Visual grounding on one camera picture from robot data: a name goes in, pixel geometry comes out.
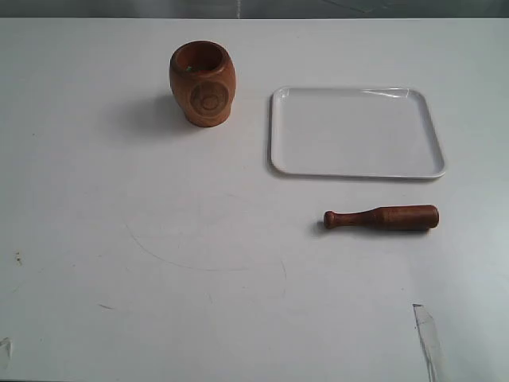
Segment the brown wooden pestle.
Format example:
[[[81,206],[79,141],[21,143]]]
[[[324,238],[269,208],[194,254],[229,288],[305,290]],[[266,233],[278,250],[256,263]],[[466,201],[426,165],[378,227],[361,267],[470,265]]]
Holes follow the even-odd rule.
[[[439,212],[433,205],[378,207],[363,212],[324,213],[327,229],[361,227],[398,231],[427,231],[439,224]]]

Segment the wooden cup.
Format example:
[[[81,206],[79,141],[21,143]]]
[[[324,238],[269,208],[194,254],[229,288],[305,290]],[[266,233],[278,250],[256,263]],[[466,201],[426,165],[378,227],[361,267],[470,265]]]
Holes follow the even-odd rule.
[[[191,41],[169,62],[169,84],[186,119],[198,127],[215,127],[231,114],[236,74],[227,50],[212,41]]]

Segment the white rectangular plastic tray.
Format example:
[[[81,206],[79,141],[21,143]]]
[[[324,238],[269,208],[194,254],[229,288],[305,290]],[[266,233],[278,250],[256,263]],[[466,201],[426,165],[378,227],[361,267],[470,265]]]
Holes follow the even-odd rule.
[[[268,152],[295,177],[434,180],[446,169],[428,103],[412,88],[279,88]]]

